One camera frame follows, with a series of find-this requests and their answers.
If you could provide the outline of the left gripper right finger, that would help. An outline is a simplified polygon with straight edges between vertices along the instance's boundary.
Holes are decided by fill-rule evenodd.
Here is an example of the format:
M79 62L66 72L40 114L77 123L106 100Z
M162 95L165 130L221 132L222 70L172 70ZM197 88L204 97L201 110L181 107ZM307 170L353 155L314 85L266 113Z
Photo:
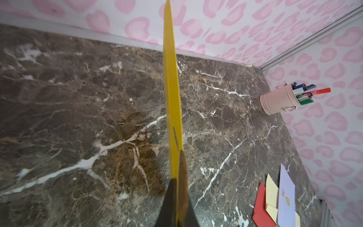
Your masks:
M180 151L178 176L178 227L199 227L188 191L188 169L183 150Z

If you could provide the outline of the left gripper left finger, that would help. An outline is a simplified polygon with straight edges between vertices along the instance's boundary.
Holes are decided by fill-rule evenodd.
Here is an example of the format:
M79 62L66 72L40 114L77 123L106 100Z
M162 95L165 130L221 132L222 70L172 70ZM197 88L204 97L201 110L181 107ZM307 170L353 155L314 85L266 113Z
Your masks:
M164 201L158 215L155 227L177 226L177 179L169 181Z

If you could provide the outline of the yellow envelope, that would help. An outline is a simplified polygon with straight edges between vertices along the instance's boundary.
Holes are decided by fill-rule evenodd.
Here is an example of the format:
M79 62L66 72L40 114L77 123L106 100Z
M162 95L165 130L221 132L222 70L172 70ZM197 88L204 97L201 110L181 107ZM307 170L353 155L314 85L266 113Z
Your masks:
M183 150L183 132L179 75L175 48L172 7L170 1L166 1L164 6L163 66L169 140L170 178L177 179L179 176L180 151Z

